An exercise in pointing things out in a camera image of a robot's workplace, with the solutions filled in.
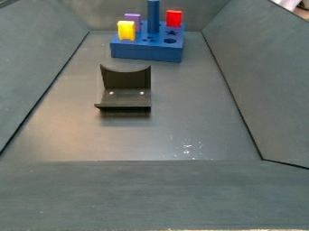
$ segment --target gray floor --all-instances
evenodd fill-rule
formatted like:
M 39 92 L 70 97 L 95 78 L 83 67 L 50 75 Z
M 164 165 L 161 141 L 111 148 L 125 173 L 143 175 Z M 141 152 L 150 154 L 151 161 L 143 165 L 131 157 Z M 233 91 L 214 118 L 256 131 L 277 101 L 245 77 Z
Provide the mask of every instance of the gray floor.
M 2 161 L 260 160 L 226 82 L 200 32 L 188 32 L 184 61 L 110 58 L 113 32 L 86 38 Z M 153 112 L 102 114 L 99 64 L 153 65 Z

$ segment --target red block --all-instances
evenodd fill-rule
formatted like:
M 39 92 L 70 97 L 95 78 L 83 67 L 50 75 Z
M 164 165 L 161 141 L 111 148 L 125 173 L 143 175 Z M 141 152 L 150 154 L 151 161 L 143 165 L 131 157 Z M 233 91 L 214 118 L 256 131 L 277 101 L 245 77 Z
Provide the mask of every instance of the red block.
M 168 26 L 181 27 L 182 11 L 168 10 Z

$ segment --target gray wall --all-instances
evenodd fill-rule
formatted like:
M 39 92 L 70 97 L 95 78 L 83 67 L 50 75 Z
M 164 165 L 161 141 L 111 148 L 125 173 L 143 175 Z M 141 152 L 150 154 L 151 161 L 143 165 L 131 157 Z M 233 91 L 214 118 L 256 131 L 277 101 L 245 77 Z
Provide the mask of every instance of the gray wall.
M 204 35 L 264 157 L 309 167 L 309 23 L 232 0 Z
M 2 230 L 308 230 L 308 177 L 269 162 L 2 163 Z
M 0 151 L 77 50 L 87 28 L 56 0 L 0 9 Z
M 141 13 L 146 19 L 146 0 L 62 0 L 89 25 L 90 30 L 115 31 L 125 13 Z M 188 31 L 201 31 L 229 0 L 165 0 L 161 17 L 165 20 L 168 9 L 184 10 Z

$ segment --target yellow block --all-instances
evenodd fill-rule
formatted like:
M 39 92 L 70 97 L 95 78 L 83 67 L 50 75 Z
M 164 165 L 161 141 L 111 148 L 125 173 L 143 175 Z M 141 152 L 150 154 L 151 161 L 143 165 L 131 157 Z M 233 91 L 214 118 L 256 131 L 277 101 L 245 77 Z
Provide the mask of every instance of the yellow block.
M 118 37 L 121 40 L 135 40 L 135 22 L 119 21 L 118 22 Z

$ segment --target black holder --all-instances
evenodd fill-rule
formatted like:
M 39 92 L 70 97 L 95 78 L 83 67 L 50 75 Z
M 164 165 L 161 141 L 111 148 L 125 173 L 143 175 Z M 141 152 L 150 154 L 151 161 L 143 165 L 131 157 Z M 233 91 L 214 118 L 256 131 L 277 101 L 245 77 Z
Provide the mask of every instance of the black holder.
M 105 92 L 101 110 L 151 109 L 151 66 L 135 71 L 117 71 L 101 65 Z

